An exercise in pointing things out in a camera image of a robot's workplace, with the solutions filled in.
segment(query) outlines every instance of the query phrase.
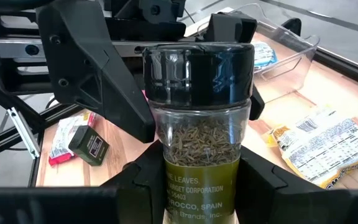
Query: small green package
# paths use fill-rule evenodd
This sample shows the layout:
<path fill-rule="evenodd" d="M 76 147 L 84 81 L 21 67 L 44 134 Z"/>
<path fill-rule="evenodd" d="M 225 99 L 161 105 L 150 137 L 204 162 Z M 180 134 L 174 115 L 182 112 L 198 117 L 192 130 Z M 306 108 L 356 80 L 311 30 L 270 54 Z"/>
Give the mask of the small green package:
<path fill-rule="evenodd" d="M 88 125 L 79 126 L 68 148 L 91 166 L 100 166 L 109 144 Z"/>

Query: nutrition label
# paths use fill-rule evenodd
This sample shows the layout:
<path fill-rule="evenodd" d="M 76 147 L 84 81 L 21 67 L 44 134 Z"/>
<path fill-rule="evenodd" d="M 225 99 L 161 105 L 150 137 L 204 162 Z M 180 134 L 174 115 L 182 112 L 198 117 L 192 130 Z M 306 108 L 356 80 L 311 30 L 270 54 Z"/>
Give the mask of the nutrition label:
<path fill-rule="evenodd" d="M 166 162 L 168 222 L 230 223 L 238 163 L 185 167 Z"/>
<path fill-rule="evenodd" d="M 338 170 L 358 162 L 358 125 L 343 118 L 321 127 L 327 123 L 323 118 L 332 114 L 305 119 L 297 124 L 305 134 L 291 129 L 278 139 L 285 151 L 283 158 L 318 185 L 327 179 L 324 177 L 334 176 Z"/>

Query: red and white package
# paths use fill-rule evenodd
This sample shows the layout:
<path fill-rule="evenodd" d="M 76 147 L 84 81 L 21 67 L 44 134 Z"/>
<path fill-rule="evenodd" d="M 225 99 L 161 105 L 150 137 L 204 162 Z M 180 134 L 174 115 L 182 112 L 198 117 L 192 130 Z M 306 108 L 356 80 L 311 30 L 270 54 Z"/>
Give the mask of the red and white package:
<path fill-rule="evenodd" d="M 49 154 L 49 164 L 51 166 L 60 164 L 74 158 L 76 155 L 69 150 L 68 145 L 79 126 L 88 125 L 94 127 L 96 113 L 84 112 L 78 116 L 61 119 L 58 123 L 55 137 L 52 141 L 52 149 Z"/>

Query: gray floor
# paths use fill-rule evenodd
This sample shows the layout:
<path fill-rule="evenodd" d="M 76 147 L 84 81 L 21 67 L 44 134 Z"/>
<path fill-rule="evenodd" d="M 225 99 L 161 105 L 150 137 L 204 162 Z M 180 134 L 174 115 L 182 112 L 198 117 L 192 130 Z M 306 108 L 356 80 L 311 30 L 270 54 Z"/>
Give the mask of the gray floor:
<path fill-rule="evenodd" d="M 310 10 L 325 16 L 335 17 L 347 22 L 358 24 L 358 1 L 352 0 L 278 0 L 282 3 Z M 187 0 L 186 9 L 198 21 L 212 12 L 224 7 L 238 8 L 244 4 L 257 2 L 266 12 L 267 17 L 281 24 L 289 17 L 299 17 L 303 22 L 302 36 L 316 34 L 321 37 L 320 46 L 358 62 L 358 32 L 323 22 L 303 14 L 279 8 L 260 1 L 249 0 Z M 185 24 L 192 24 L 190 19 L 183 20 Z M 42 111 L 47 104 L 50 95 L 22 96 L 35 110 Z M 10 119 L 1 126 L 6 112 L 0 107 L 0 130 L 12 126 Z M 32 159 L 26 152 L 4 151 L 0 153 L 0 187 L 2 186 L 27 186 L 30 176 Z"/>

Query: black plastic lid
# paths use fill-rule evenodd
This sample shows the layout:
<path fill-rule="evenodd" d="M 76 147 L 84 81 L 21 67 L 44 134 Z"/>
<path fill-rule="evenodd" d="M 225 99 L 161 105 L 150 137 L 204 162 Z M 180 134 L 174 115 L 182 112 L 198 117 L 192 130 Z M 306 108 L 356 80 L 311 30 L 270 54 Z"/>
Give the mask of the black plastic lid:
<path fill-rule="evenodd" d="M 172 108 L 232 106 L 250 98 L 254 47 L 186 43 L 145 49 L 145 93 Z"/>

